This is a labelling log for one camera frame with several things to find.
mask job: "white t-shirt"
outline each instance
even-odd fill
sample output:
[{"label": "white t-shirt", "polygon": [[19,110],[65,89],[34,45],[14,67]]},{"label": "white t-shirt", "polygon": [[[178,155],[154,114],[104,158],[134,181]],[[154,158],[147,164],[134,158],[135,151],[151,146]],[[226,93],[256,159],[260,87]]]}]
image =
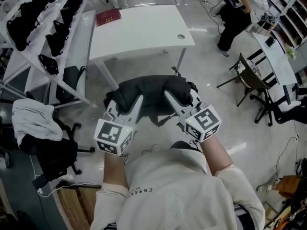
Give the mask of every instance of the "white t-shirt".
[{"label": "white t-shirt", "polygon": [[236,166],[207,175],[194,150],[153,152],[126,166],[130,189],[103,184],[96,194],[91,230],[236,230],[234,203],[263,230],[265,212]]},{"label": "white t-shirt", "polygon": [[256,23],[269,10],[268,0],[249,0],[249,2],[252,9],[250,19],[252,23]]}]

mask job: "brown chair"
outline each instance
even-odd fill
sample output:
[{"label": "brown chair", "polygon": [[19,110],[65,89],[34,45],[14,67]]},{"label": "brown chair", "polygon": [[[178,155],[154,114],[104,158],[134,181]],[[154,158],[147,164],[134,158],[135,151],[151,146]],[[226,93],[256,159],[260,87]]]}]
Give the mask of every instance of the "brown chair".
[{"label": "brown chair", "polygon": [[260,90],[261,91],[265,91],[268,90],[270,87],[268,85],[266,85],[260,78],[259,76],[257,76],[257,74],[253,71],[253,69],[249,66],[249,64],[246,62],[246,60],[244,59],[244,57],[242,56],[242,54],[240,53],[240,57],[239,57],[239,61],[243,64],[243,66],[245,67],[245,69],[239,73],[238,72],[238,65],[237,64],[235,66],[236,70],[237,70],[237,76],[226,81],[225,83],[220,84],[219,86],[217,86],[217,88],[220,88],[221,86],[234,81],[234,80],[241,80],[242,83],[247,87],[247,91],[245,92],[245,95],[243,97],[243,99],[238,103],[238,105],[236,106],[240,106],[241,103],[244,101],[244,99],[254,90]]}]

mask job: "orange pants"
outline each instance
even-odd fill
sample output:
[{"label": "orange pants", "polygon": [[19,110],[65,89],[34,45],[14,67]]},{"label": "orange pants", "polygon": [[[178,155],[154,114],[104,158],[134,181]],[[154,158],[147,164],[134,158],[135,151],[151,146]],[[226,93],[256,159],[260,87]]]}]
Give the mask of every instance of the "orange pants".
[{"label": "orange pants", "polygon": [[284,176],[278,184],[273,185],[272,190],[279,191],[285,198],[293,198],[301,179],[302,176],[299,175]]}]

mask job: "floral cushion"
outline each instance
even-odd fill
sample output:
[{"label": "floral cushion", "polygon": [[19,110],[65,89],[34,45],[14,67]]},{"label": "floral cushion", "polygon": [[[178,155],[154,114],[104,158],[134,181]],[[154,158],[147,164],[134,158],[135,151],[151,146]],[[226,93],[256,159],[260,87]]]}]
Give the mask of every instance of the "floral cushion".
[{"label": "floral cushion", "polygon": [[[261,73],[258,69],[258,67],[255,65],[254,62],[252,62],[251,60],[249,59],[245,59],[245,61],[248,63],[248,65],[250,66],[250,68],[252,68],[253,72],[258,76],[258,78],[261,79]],[[241,63],[241,61],[238,63],[238,67],[236,69],[237,73],[240,74],[242,73],[243,71],[245,70],[245,66]],[[243,82],[243,84],[247,87],[247,88],[250,88],[248,86],[247,83],[245,83],[245,81],[240,77],[241,81]]]}]

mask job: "red book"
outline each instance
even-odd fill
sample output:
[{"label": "red book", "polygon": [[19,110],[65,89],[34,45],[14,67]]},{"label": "red book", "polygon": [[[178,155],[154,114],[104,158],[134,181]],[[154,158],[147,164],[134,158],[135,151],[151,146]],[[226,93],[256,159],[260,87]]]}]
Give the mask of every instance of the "red book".
[{"label": "red book", "polygon": [[119,9],[111,9],[96,15],[97,25],[103,25],[121,18]]}]

